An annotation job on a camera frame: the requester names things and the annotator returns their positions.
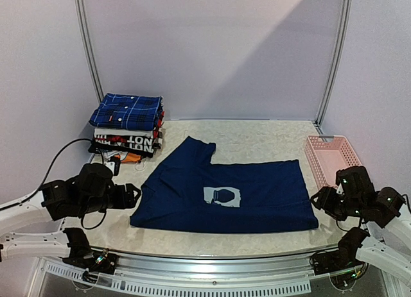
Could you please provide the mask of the pink plastic laundry basket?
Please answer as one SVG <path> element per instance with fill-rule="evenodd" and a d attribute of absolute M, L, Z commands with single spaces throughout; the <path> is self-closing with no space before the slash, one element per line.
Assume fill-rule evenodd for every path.
<path fill-rule="evenodd" d="M 324 186 L 336 187 L 337 171 L 362 165 L 345 136 L 309 135 L 304 152 L 318 190 Z"/>

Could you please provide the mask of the dark blue garment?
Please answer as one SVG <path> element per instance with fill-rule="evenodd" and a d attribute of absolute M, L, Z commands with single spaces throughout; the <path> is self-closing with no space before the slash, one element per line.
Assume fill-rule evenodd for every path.
<path fill-rule="evenodd" d="M 222 234 L 318 228 L 298 160 L 212 164 L 215 151 L 187 137 L 142 184 L 130 225 Z"/>

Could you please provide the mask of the blue plaid flannel shirt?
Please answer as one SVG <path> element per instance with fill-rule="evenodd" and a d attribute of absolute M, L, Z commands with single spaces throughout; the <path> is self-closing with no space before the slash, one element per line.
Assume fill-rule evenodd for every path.
<path fill-rule="evenodd" d="M 151 131 L 163 117 L 161 96 L 108 93 L 92 113 L 89 124 L 96 128 Z"/>

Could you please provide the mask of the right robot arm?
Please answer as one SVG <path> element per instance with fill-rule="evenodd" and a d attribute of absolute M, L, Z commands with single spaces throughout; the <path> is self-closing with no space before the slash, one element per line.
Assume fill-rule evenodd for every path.
<path fill-rule="evenodd" d="M 377 191 L 364 166 L 337 171 L 335 187 L 322 187 L 310 199 L 336 222 L 357 217 L 374 223 L 410 246 L 410 200 L 392 187 Z M 410 260 L 383 244 L 361 226 L 352 227 L 333 251 L 318 251 L 310 257 L 316 275 L 345 271 L 345 281 L 356 281 L 368 266 L 374 266 L 410 285 Z"/>

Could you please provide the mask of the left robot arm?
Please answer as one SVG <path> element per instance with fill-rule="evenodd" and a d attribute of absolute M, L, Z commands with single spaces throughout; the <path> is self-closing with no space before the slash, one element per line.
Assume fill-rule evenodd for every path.
<path fill-rule="evenodd" d="M 54 233 L 17 234 L 16 230 L 67 217 L 83 220 L 87 214 L 105 215 L 109 209 L 134 208 L 141 191 L 131 183 L 117 185 L 113 177 L 109 166 L 88 163 L 68 180 L 42 180 L 31 194 L 2 204 L 1 260 L 58 257 L 67 264 L 81 267 L 101 264 L 108 253 L 94 253 L 84 226 Z"/>

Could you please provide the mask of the orange white printed shirt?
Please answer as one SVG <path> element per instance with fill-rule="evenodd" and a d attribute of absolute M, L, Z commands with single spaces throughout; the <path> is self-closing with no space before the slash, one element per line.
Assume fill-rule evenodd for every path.
<path fill-rule="evenodd" d="M 102 156 L 105 162 L 140 164 L 143 160 L 153 158 L 156 152 L 140 155 L 127 151 L 98 151 L 96 154 Z"/>

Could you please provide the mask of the black shirt with white letters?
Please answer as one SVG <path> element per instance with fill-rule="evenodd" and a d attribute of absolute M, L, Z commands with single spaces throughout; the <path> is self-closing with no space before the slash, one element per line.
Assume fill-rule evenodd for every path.
<path fill-rule="evenodd" d="M 158 138 L 142 136 L 96 135 L 91 142 L 90 151 L 120 151 L 152 158 L 162 148 Z"/>

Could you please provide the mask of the red black plaid shirt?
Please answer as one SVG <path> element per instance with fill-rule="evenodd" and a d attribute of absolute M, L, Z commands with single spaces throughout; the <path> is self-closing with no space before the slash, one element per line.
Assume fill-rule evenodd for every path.
<path fill-rule="evenodd" d="M 155 120 L 154 128 L 153 128 L 153 131 L 152 131 L 152 137 L 154 139 L 156 139 L 159 136 L 159 132 L 160 132 L 161 126 L 163 124 L 163 118 L 164 118 L 164 111 L 162 111 L 158 115 L 158 118 Z"/>

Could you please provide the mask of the white folded t-shirt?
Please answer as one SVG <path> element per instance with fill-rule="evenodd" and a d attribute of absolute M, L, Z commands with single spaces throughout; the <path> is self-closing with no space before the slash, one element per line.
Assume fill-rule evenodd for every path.
<path fill-rule="evenodd" d="M 119 135 L 119 136 L 143 136 L 153 137 L 153 131 L 144 130 L 124 130 L 112 128 L 95 128 L 95 135 Z"/>

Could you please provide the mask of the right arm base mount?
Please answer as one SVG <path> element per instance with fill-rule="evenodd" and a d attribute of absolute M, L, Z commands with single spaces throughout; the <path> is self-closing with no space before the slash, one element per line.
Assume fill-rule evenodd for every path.
<path fill-rule="evenodd" d="M 358 227 L 347 231 L 339 240 L 337 249 L 332 251 L 320 250 L 310 257 L 310 266 L 315 275 L 334 273 L 343 269 L 351 269 L 361 266 L 359 271 L 354 271 L 349 276 L 350 280 L 360 279 L 368 270 L 369 263 L 358 260 L 356 254 L 362 247 L 362 242 L 370 233 Z"/>

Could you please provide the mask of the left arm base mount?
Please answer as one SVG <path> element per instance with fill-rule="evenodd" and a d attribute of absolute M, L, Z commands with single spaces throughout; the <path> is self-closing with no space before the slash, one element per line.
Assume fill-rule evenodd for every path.
<path fill-rule="evenodd" d="M 86 234 L 81 228 L 66 228 L 63 234 L 67 237 L 69 254 L 62 262 L 84 269 L 82 280 L 95 283 L 97 276 L 92 273 L 113 275 L 118 264 L 119 256 L 108 249 L 92 250 Z"/>

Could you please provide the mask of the aluminium front rail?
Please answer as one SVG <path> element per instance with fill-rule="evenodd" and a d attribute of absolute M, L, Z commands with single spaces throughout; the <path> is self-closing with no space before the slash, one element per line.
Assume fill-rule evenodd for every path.
<path fill-rule="evenodd" d="M 311 252 L 257 257 L 173 257 L 119 251 L 112 275 L 93 284 L 60 259 L 40 259 L 29 296 L 404 296 L 399 282 L 368 267 L 354 282 L 316 275 Z"/>

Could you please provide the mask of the right aluminium frame post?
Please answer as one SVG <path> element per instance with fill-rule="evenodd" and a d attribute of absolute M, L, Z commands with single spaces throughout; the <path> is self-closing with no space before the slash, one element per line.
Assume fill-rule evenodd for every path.
<path fill-rule="evenodd" d="M 333 50 L 331 67 L 330 67 L 327 82 L 326 82 L 326 88 L 323 93 L 323 97 L 320 102 L 320 106 L 319 106 L 316 118 L 313 122 L 315 127 L 318 129 L 321 129 L 322 124 L 325 120 L 329 101 L 331 99 L 331 94 L 333 91 L 333 87 L 335 85 L 335 80 L 337 78 L 338 68 L 340 65 L 340 60 L 341 60 L 342 52 L 344 48 L 345 37 L 347 33 L 347 27 L 349 24 L 351 3 L 352 3 L 352 0 L 342 0 L 342 9 L 340 12 L 340 18 L 338 22 L 337 38 L 336 38 L 335 48 Z"/>

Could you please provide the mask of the aluminium frame post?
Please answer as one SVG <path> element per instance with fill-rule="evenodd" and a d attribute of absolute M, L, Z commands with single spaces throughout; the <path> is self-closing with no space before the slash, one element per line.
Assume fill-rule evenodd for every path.
<path fill-rule="evenodd" d="M 92 86 L 94 88 L 97 100 L 101 101 L 104 98 L 104 92 L 100 76 L 98 73 L 98 67 L 92 46 L 91 34 L 89 31 L 89 25 L 86 14 L 85 0 L 74 0 L 74 3 L 78 17 L 80 36 L 83 43 L 85 58 L 91 75 Z"/>
<path fill-rule="evenodd" d="M 342 0 L 342 9 L 340 12 L 340 18 L 338 22 L 337 38 L 336 38 L 335 48 L 333 50 L 331 67 L 330 67 L 327 82 L 326 82 L 326 88 L 323 93 L 323 97 L 320 102 L 320 106 L 319 106 L 316 118 L 313 122 L 315 127 L 318 129 L 321 129 L 322 124 L 325 120 L 329 101 L 331 99 L 331 94 L 333 91 L 333 87 L 335 85 L 335 80 L 337 78 L 338 68 L 340 65 L 340 60 L 341 60 L 342 52 L 344 48 L 345 37 L 347 33 L 347 27 L 349 24 L 351 3 L 352 3 L 352 0 Z"/>

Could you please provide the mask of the left aluminium frame post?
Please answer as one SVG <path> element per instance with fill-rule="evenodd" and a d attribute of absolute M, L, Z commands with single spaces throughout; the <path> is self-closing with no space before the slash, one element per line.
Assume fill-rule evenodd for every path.
<path fill-rule="evenodd" d="M 78 17 L 80 36 L 83 43 L 85 58 L 91 75 L 92 86 L 94 88 L 97 100 L 101 101 L 104 98 L 104 92 L 100 76 L 98 73 L 98 67 L 92 46 L 91 34 L 89 31 L 89 25 L 86 14 L 85 0 L 74 0 L 74 3 Z"/>

